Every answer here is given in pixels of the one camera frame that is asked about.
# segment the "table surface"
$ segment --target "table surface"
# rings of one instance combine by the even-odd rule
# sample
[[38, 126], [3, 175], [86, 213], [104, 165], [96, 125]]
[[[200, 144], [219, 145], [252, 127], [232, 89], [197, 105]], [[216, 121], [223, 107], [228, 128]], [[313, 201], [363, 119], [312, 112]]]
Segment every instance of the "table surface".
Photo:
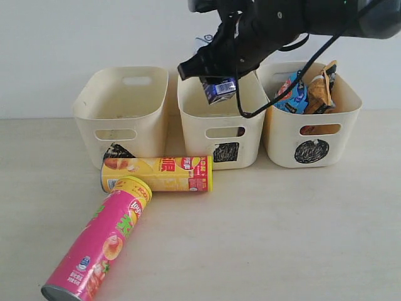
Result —
[[[261, 147], [212, 193], [154, 193], [96, 300], [401, 300], [400, 127], [399, 110], [362, 111], [334, 166], [281, 168]], [[0, 299], [44, 300], [106, 194], [73, 119], [1, 120], [0, 143]]]

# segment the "white wall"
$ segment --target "white wall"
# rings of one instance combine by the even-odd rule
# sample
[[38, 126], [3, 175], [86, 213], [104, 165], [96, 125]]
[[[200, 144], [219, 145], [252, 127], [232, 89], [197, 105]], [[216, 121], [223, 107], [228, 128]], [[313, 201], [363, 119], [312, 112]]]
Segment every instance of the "white wall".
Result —
[[[190, 13], [186, 0], [0, 0], [0, 118], [70, 117], [91, 75], [109, 66], [166, 67], [174, 96], [176, 66], [218, 24], [216, 13]], [[325, 40], [267, 61], [308, 59]], [[365, 108], [401, 108], [400, 51], [400, 35], [342, 38], [322, 62], [338, 60]]]

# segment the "white plastic bin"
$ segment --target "white plastic bin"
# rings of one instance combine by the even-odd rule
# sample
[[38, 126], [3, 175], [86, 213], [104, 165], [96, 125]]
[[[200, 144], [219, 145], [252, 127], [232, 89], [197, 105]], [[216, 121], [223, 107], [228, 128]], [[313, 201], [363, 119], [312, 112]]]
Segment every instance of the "white plastic bin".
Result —
[[135, 157], [163, 156], [168, 80], [167, 70], [157, 67], [115, 67], [94, 74], [73, 113], [95, 167], [102, 167], [112, 143]]
[[[241, 78], [239, 87], [245, 111], [266, 104], [254, 73]], [[265, 112], [245, 119], [238, 112], [235, 96], [209, 105], [198, 78], [179, 78], [177, 94], [188, 156], [213, 156], [213, 169], [243, 168], [256, 160]]]
[[[269, 99], [274, 98], [290, 74], [304, 65], [305, 62], [293, 62], [261, 66], [257, 74]], [[308, 85], [323, 67], [321, 63], [313, 64], [304, 82]], [[274, 106], [268, 109], [263, 142], [273, 162], [288, 168], [318, 167], [341, 159], [362, 101], [338, 73], [331, 96], [336, 109], [330, 114], [296, 115]], [[305, 125], [332, 125], [334, 130], [330, 134], [301, 135], [300, 130]]]

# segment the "blue snack package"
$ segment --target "blue snack package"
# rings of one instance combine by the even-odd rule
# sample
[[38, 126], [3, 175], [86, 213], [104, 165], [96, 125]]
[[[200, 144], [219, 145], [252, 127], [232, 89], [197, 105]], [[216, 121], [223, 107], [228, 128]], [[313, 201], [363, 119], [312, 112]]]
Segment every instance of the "blue snack package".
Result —
[[[298, 70], [291, 74], [274, 97], [277, 97], [287, 90], [287, 88], [296, 80], [296, 77], [300, 72], [301, 70]], [[303, 114], [305, 108], [308, 106], [308, 88], [304, 82], [300, 80], [292, 91], [290, 91], [282, 100], [274, 104], [274, 106], [288, 113]]]
[[236, 94], [236, 84], [233, 78], [224, 78], [218, 84], [202, 83], [209, 105], [228, 100]]

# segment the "cylindrical can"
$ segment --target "cylindrical can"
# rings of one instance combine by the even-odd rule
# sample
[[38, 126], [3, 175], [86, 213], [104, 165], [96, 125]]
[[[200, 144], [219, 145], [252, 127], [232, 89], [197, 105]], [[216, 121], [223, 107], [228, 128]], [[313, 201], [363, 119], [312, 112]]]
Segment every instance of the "cylindrical can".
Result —
[[43, 296], [49, 301], [93, 300], [151, 198], [143, 181], [132, 176], [119, 179], [42, 286]]
[[145, 181], [152, 191], [212, 191], [212, 157], [108, 158], [101, 175], [107, 193], [126, 175]]

